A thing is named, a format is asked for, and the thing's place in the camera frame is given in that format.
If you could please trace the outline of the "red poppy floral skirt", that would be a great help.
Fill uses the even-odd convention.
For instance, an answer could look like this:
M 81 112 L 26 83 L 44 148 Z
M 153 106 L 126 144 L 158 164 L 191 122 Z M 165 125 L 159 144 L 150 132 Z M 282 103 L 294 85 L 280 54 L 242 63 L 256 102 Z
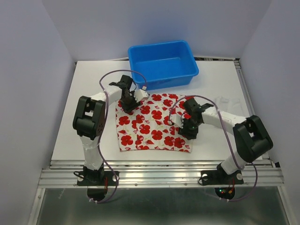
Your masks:
M 192 152 L 193 141 L 178 134 L 169 123 L 169 111 L 182 98 L 176 94 L 152 94 L 129 113 L 118 102 L 115 107 L 116 131 L 121 152 L 130 150 L 169 150 Z

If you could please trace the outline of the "plain white skirt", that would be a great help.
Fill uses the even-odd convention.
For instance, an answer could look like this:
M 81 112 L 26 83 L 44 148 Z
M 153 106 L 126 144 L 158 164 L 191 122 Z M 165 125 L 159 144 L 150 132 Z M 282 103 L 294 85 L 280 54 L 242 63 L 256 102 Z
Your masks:
M 241 102 L 238 98 L 225 98 L 225 97 L 216 97 L 213 100 L 218 108 L 222 111 L 235 114 L 238 116 L 243 116 L 243 109 Z

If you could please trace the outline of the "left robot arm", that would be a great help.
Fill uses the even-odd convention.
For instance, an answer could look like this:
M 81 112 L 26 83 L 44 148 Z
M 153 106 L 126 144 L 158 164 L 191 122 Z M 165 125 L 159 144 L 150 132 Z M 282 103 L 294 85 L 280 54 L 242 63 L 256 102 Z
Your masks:
M 75 171 L 77 185 L 97 186 L 104 184 L 104 160 L 99 153 L 99 142 L 103 134 L 108 107 L 120 101 L 121 109 L 129 114 L 140 106 L 144 90 L 131 90 L 133 79 L 123 75 L 119 82 L 111 82 L 104 91 L 91 96 L 81 96 L 78 100 L 73 129 L 82 142 L 84 165 L 82 171 Z

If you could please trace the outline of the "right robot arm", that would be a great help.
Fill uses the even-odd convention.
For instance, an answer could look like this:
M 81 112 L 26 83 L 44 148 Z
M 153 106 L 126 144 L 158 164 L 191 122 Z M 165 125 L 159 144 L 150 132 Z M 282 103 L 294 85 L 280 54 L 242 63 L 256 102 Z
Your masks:
M 184 119 L 170 115 L 169 120 L 176 125 L 178 133 L 188 140 L 197 138 L 201 124 L 212 125 L 223 130 L 225 136 L 232 134 L 235 148 L 229 147 L 230 156 L 215 170 L 201 171 L 198 183 L 206 185 L 243 184 L 241 171 L 245 165 L 254 162 L 273 148 L 273 141 L 262 120 L 252 115 L 242 117 L 219 110 L 215 103 L 200 105 L 194 98 L 184 102 L 183 107 L 189 115 Z

